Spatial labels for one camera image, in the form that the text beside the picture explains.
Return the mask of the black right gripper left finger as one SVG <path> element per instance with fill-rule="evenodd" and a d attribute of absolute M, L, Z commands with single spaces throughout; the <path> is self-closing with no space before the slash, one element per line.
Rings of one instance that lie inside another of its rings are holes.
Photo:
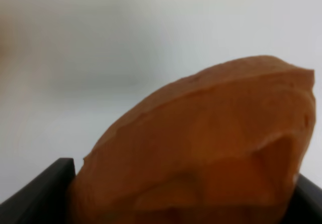
<path fill-rule="evenodd" d="M 66 223 L 66 192 L 74 177 L 74 160 L 57 159 L 1 204 L 1 224 Z"/>

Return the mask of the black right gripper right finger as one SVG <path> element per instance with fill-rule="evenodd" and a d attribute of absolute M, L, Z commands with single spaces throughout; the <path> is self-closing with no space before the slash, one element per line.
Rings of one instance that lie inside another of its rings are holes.
<path fill-rule="evenodd" d="M 321 188 L 300 174 L 281 223 L 322 224 L 321 195 Z"/>

